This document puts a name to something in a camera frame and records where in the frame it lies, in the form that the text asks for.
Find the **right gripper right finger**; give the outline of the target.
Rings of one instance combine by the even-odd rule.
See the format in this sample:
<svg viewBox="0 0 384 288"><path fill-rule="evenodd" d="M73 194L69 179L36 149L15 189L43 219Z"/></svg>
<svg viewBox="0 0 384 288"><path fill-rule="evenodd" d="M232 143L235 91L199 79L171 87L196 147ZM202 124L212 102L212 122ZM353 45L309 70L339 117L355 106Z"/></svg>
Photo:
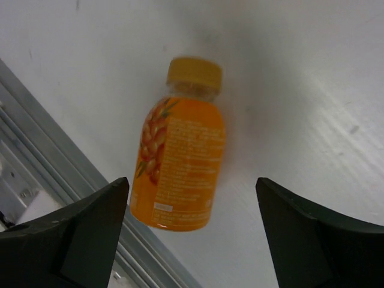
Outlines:
<svg viewBox="0 0 384 288"><path fill-rule="evenodd" d="M383 287L383 226L256 182L279 287Z"/></svg>

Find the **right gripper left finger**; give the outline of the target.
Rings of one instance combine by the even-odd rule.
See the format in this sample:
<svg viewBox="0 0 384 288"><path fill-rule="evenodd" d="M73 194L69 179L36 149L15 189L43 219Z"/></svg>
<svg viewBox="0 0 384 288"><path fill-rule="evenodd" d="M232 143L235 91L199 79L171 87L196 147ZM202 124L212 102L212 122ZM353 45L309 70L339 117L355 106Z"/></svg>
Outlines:
<svg viewBox="0 0 384 288"><path fill-rule="evenodd" d="M1 232L1 287L107 287L128 179Z"/></svg>

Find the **orange bottle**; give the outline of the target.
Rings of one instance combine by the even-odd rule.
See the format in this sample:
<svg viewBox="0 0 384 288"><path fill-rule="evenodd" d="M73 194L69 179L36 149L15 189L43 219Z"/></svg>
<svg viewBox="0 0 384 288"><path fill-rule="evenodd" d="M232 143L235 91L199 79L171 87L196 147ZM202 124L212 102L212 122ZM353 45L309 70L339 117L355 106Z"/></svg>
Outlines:
<svg viewBox="0 0 384 288"><path fill-rule="evenodd" d="M190 232L207 225L226 144L215 104L222 69L192 56L172 59L167 94L143 123L130 212L158 229Z"/></svg>

